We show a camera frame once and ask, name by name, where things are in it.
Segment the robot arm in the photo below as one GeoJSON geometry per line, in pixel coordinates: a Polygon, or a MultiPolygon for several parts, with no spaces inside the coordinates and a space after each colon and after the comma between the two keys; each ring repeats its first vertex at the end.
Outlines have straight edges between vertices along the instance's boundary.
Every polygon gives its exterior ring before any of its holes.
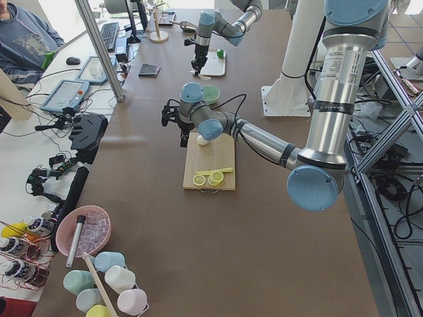
{"type": "Polygon", "coordinates": [[[191,130],[212,141],[226,133],[244,141],[262,158],[290,170],[288,195],[300,208],[323,211],[336,201],[346,169],[343,144],[354,112],[367,52],[382,48],[387,38],[388,1],[325,1],[320,13],[327,50],[313,106],[306,146],[298,149],[240,118],[216,112],[204,100],[198,83],[186,83],[177,106],[166,105],[161,123],[176,123],[185,147],[191,130]]]}
{"type": "Polygon", "coordinates": [[[202,11],[196,34],[184,40],[185,46],[195,45],[195,56],[191,61],[195,75],[201,73],[202,68],[208,60],[210,40],[213,32],[226,39],[232,45],[238,46],[251,24],[257,22],[262,16],[261,1],[231,1],[231,3],[244,12],[234,23],[229,23],[217,11],[202,11]]]}

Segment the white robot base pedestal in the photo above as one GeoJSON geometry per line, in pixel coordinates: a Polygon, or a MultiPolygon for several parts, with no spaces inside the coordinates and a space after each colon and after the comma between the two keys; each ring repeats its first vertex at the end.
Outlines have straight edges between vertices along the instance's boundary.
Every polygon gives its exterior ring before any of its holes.
{"type": "Polygon", "coordinates": [[[323,0],[297,2],[280,77],[262,87],[265,116],[310,116],[305,75],[324,17],[323,0]]]}

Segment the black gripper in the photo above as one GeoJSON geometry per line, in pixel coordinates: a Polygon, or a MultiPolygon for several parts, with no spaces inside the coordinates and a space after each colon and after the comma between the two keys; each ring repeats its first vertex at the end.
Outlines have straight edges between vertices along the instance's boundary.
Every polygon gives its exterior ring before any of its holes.
{"type": "Polygon", "coordinates": [[[191,73],[197,77],[201,75],[202,67],[206,64],[207,54],[209,50],[209,38],[201,36],[187,37],[184,39],[184,45],[194,45],[194,59],[191,61],[191,73]]]}
{"type": "Polygon", "coordinates": [[[180,104],[179,101],[172,98],[167,100],[167,103],[164,105],[161,111],[161,125],[163,127],[166,127],[169,122],[176,123],[181,129],[180,146],[187,147],[189,140],[189,132],[194,129],[194,124],[187,123],[180,118],[179,106],[171,106],[172,101],[176,102],[177,104],[180,104]]]}

